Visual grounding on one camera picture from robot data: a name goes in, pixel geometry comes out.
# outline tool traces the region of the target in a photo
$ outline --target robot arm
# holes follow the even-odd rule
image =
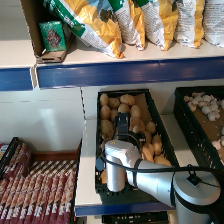
[[[138,149],[129,142],[111,140],[105,145],[107,187],[110,191],[121,191],[125,186],[125,170],[115,164],[134,169],[169,168],[141,159]],[[175,206],[179,224],[224,223],[223,212],[212,211],[222,202],[221,188],[215,176],[208,172],[197,172],[191,179],[189,172],[133,172],[126,170],[130,185],[152,195],[169,206]]]

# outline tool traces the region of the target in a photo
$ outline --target white wall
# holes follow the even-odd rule
[[[17,136],[32,150],[73,150],[83,127],[80,88],[0,92],[0,142]]]
[[[95,119],[97,115],[97,93],[112,90],[149,89],[160,114],[172,113],[175,102],[176,87],[224,85],[224,79],[144,83],[134,85],[82,87],[83,103],[86,119]]]

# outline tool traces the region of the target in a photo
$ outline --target cable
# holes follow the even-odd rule
[[[138,172],[138,173],[169,173],[169,172],[184,172],[184,171],[192,171],[191,167],[178,167],[178,168],[159,168],[159,169],[134,169],[134,168],[129,168],[114,162],[111,162],[110,160],[107,160],[102,154],[100,155],[99,158],[102,158],[104,162],[107,162],[111,165],[117,166],[121,169],[131,171],[131,172]],[[194,167],[194,171],[204,171],[204,172],[210,172],[214,174],[218,174],[224,177],[224,173],[215,170],[209,167]]]

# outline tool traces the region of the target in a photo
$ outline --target potato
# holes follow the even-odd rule
[[[109,98],[108,106],[110,109],[117,109],[120,106],[120,101],[117,98]]]
[[[140,127],[139,126],[134,126],[132,130],[135,134],[138,134],[140,132]]]
[[[162,153],[162,140],[159,135],[155,135],[152,138],[152,145],[153,148],[155,149],[155,155],[159,156]]]
[[[118,114],[118,111],[116,109],[113,109],[110,111],[110,120],[112,122],[114,122],[114,118],[117,116],[117,114]]]
[[[161,154],[160,156],[156,156],[154,161],[157,164],[163,164],[163,165],[166,165],[166,166],[171,166],[170,161],[165,159],[163,154]]]
[[[135,126],[139,126],[140,131],[145,131],[145,124],[140,118],[131,117],[129,130],[132,131]]]
[[[152,142],[152,135],[148,131],[143,131],[145,134],[146,142],[151,143]]]
[[[130,111],[130,116],[131,117],[141,117],[141,111],[140,108],[137,105],[134,105],[131,107],[131,111]]]
[[[120,106],[118,107],[118,112],[121,112],[121,113],[126,113],[126,112],[130,112],[130,108],[128,107],[127,104],[120,104]]]
[[[113,123],[108,120],[101,120],[100,132],[104,140],[111,140],[113,137]]]
[[[103,170],[103,172],[100,175],[101,183],[106,184],[107,183],[107,171],[106,169]]]
[[[150,143],[145,143],[145,144],[143,145],[143,147],[146,147],[146,148],[149,150],[149,152],[151,153],[151,155],[154,156],[154,154],[155,154],[155,149],[153,148],[153,145],[152,145],[152,144],[150,144]]]
[[[108,96],[107,94],[103,93],[101,96],[100,96],[100,106],[104,106],[104,105],[108,105]]]
[[[104,105],[100,110],[100,119],[109,120],[110,117],[110,108],[107,105]]]
[[[147,147],[142,147],[141,154],[142,154],[142,159],[154,163],[153,156],[151,155]]]
[[[127,104],[129,107],[135,105],[135,98],[128,94],[121,96],[120,101],[121,103]]]
[[[156,132],[156,125],[150,121],[146,127],[145,127],[146,131],[150,132],[151,134],[154,134]]]

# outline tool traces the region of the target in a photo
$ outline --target plastic packaging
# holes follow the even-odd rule
[[[171,0],[137,0],[144,16],[146,37],[161,50],[168,50],[176,29],[178,12]]]

